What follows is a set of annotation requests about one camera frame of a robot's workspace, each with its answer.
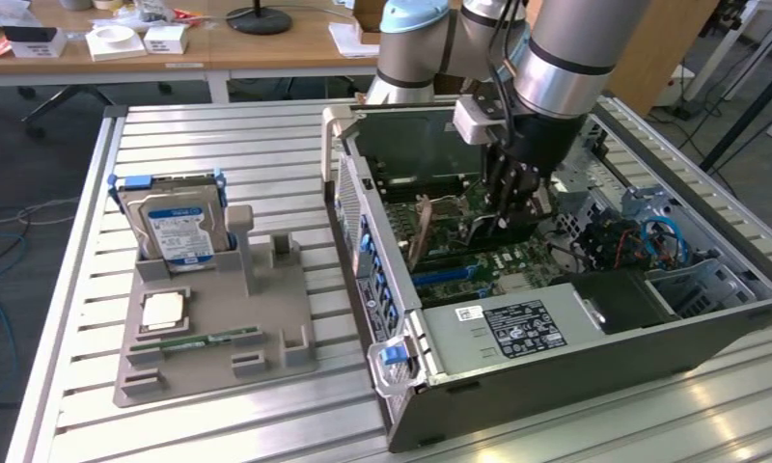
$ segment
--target barcode sticker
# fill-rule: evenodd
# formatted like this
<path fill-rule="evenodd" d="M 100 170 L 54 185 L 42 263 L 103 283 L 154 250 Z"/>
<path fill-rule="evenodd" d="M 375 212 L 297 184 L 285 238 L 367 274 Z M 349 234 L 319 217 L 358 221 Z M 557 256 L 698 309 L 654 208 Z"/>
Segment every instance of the barcode sticker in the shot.
<path fill-rule="evenodd" d="M 485 308 L 481 306 L 470 306 L 455 309 L 455 314 L 461 321 L 469 321 L 485 317 Z"/>

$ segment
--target hard drive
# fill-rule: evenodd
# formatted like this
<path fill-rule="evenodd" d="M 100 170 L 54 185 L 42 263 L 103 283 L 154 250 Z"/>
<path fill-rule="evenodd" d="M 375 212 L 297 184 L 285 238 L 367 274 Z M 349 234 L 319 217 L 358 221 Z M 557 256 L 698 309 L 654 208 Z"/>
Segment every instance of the hard drive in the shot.
<path fill-rule="evenodd" d="M 234 249 L 226 226 L 226 177 L 110 177 L 110 194 L 127 215 L 142 259 L 164 259 L 171 272 L 200 270 Z"/>

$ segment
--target white box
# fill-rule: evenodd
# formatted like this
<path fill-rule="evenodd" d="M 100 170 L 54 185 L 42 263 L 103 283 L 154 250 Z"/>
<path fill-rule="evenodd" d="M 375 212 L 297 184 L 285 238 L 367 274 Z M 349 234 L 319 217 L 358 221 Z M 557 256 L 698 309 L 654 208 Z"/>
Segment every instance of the white box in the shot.
<path fill-rule="evenodd" d="M 19 58 L 59 58 L 67 42 L 62 29 L 56 30 L 52 41 L 10 41 Z"/>
<path fill-rule="evenodd" d="M 140 36 L 124 26 L 104 26 L 94 29 L 87 34 L 87 43 L 94 61 L 120 60 L 147 55 Z"/>
<path fill-rule="evenodd" d="M 695 74 L 693 71 L 678 65 L 673 72 L 673 76 L 667 81 L 667 86 L 658 96 L 655 106 L 673 106 L 679 101 L 681 95 L 683 95 L 683 90 L 687 85 L 690 85 L 694 78 Z"/>
<path fill-rule="evenodd" d="M 150 53 L 175 54 L 186 53 L 190 44 L 190 35 L 186 26 L 154 26 L 143 38 Z"/>

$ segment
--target gray carpet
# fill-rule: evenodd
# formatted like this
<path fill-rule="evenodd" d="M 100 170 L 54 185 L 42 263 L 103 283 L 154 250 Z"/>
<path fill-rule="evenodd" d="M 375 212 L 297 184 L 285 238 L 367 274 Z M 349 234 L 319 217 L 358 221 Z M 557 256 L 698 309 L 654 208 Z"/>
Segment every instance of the gray carpet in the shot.
<path fill-rule="evenodd" d="M 695 44 L 686 60 L 693 70 L 704 66 L 710 52 L 718 45 L 718 39 L 702 39 Z M 717 79 L 724 76 L 729 67 L 745 56 L 745 53 L 745 47 L 738 45 L 718 70 Z M 709 150 L 716 145 L 772 78 L 772 61 L 769 60 L 737 98 L 721 105 L 724 117 L 710 118 L 705 123 L 695 137 L 699 148 Z M 358 80 L 362 81 L 361 86 L 366 88 L 369 79 Z M 108 86 L 104 87 L 104 91 L 116 102 L 128 105 L 208 102 L 204 83 L 184 82 L 171 85 L 174 95 L 160 95 L 155 84 Z M 279 86 L 277 80 L 263 80 L 239 82 L 236 87 L 254 94 L 243 95 L 244 98 L 278 99 L 285 86 Z M 43 119 L 42 126 L 48 130 L 48 138 L 43 141 L 31 140 L 23 134 L 19 119 L 34 109 L 43 98 L 56 92 L 56 89 L 39 88 L 38 91 L 40 95 L 36 101 L 23 100 L 14 88 L 0 91 L 0 205 L 31 205 L 51 199 L 74 197 L 80 194 L 83 188 L 103 108 L 90 96 L 76 97 Z M 330 96 L 346 96 L 346 91 L 346 83 L 333 81 Z M 297 98 L 326 97 L 323 79 L 298 79 L 293 93 Z M 718 92 L 714 92 L 713 97 L 718 97 Z M 662 111 L 655 111 L 654 114 L 663 120 L 671 118 Z M 742 140 L 746 140 L 760 125 L 772 118 L 772 104 Z M 697 118 L 694 121 L 679 124 L 691 131 L 699 120 L 701 118 Z M 657 127 L 675 143 L 683 141 L 685 135 L 673 124 L 658 123 Z M 691 145 L 686 147 L 685 152 L 698 159 Z M 724 173 L 742 201 L 772 227 L 772 139 L 764 135 L 726 167 Z M 46 216 L 42 213 L 39 220 L 63 216 L 68 212 L 70 207 L 59 207 L 47 211 Z M 7 224 L 0 227 L 2 232 L 19 230 L 19 224 Z M 15 325 L 20 365 L 19 377 L 12 381 L 7 391 L 0 394 L 0 403 L 8 407 L 22 400 L 55 290 L 68 233 L 70 224 L 34 227 L 28 234 L 27 256 L 0 277 L 0 303 Z M 0 249 L 10 243 L 10 238 L 0 237 Z M 6 334 L 0 329 L 0 382 L 11 373 L 10 352 Z M 16 418 L 18 410 L 0 409 L 0 461 L 6 458 Z"/>

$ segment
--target blue cable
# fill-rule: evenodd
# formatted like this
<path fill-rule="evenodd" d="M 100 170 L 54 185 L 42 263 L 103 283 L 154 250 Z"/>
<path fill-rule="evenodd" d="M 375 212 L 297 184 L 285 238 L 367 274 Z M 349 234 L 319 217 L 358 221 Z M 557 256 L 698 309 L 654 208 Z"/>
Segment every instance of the blue cable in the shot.
<path fill-rule="evenodd" d="M 3 328 L 6 328 L 6 333 L 10 337 L 10 347 L 12 350 L 12 372 L 10 376 L 3 380 L 0 384 L 0 393 L 3 393 L 11 386 L 12 381 L 18 377 L 19 372 L 19 359 L 18 359 L 18 345 L 15 343 L 15 332 L 12 331 L 12 323 L 10 323 L 10 318 L 6 316 L 6 312 L 0 309 L 0 322 L 3 323 Z"/>
<path fill-rule="evenodd" d="M 15 260 L 12 261 L 12 263 L 10 263 L 6 266 L 6 268 L 3 268 L 3 270 L 0 270 L 0 275 L 3 275 L 6 272 L 12 270 L 15 265 L 18 265 L 18 263 L 22 261 L 23 257 L 26 256 L 26 238 L 20 234 L 15 234 L 15 233 L 0 233 L 0 236 L 20 240 L 20 251 L 19 251 L 18 256 L 15 257 Z"/>
<path fill-rule="evenodd" d="M 683 240 L 683 233 L 681 233 L 679 225 L 675 223 L 675 221 L 673 221 L 673 219 L 670 219 L 667 217 L 662 217 L 659 215 L 655 215 L 642 222 L 642 241 L 643 241 L 643 245 L 646 246 L 646 250 L 649 251 L 649 253 L 651 255 L 658 257 L 658 253 L 655 252 L 655 248 L 653 247 L 653 243 L 649 240 L 649 233 L 646 232 L 646 226 L 654 222 L 665 224 L 667 227 L 670 227 L 670 230 L 673 230 L 673 234 L 675 235 L 675 240 L 681 244 L 681 256 L 683 257 L 683 261 L 689 262 L 689 249 L 686 248 L 686 241 Z"/>

